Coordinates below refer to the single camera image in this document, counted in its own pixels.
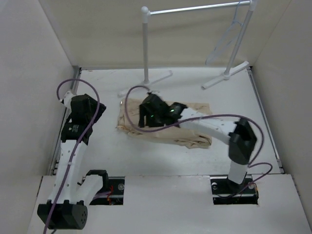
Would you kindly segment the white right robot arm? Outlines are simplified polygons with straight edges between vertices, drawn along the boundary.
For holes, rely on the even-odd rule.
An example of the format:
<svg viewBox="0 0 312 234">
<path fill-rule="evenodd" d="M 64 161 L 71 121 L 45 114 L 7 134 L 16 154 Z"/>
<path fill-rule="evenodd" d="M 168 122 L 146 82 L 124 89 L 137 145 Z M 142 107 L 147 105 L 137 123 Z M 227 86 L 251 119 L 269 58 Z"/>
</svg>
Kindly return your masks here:
<svg viewBox="0 0 312 234">
<path fill-rule="evenodd" d="M 140 128 L 163 127 L 177 123 L 176 127 L 193 130 L 214 137 L 229 146 L 230 171 L 226 187 L 231 194 L 237 194 L 244 187 L 247 167 L 257 138 L 247 120 L 227 121 L 198 112 L 174 102 L 168 105 L 158 95 L 149 93 L 139 105 Z"/>
</svg>

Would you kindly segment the beige trousers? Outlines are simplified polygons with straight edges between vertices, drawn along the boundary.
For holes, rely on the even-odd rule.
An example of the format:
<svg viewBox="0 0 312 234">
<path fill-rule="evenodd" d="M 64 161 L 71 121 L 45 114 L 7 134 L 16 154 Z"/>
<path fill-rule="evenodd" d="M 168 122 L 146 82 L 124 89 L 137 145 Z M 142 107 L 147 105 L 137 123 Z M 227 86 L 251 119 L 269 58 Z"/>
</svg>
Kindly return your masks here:
<svg viewBox="0 0 312 234">
<path fill-rule="evenodd" d="M 135 130 L 126 118 L 125 98 L 121 101 L 117 128 L 126 135 L 154 143 L 165 143 L 185 146 L 188 149 L 208 149 L 212 144 L 212 137 L 195 130 L 181 129 L 177 127 L 167 128 L 162 131 L 143 133 Z M 139 105 L 141 99 L 128 98 L 127 110 L 130 120 L 138 126 Z M 186 105 L 202 114 L 212 115 L 209 103 L 186 103 Z"/>
</svg>

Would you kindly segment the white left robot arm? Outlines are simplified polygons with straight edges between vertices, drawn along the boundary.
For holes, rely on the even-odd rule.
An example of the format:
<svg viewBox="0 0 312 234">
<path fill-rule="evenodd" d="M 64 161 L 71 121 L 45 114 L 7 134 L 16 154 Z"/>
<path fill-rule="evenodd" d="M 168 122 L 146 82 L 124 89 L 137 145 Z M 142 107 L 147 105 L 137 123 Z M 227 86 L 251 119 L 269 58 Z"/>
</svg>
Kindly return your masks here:
<svg viewBox="0 0 312 234">
<path fill-rule="evenodd" d="M 93 197 L 109 190 L 105 170 L 90 170 L 78 184 L 82 160 L 93 125 L 105 111 L 105 105 L 87 94 L 65 93 L 61 103 L 70 114 L 61 131 L 60 158 L 53 190 L 47 202 L 39 204 L 37 214 L 47 230 L 82 230 L 87 221 L 88 205 Z"/>
</svg>

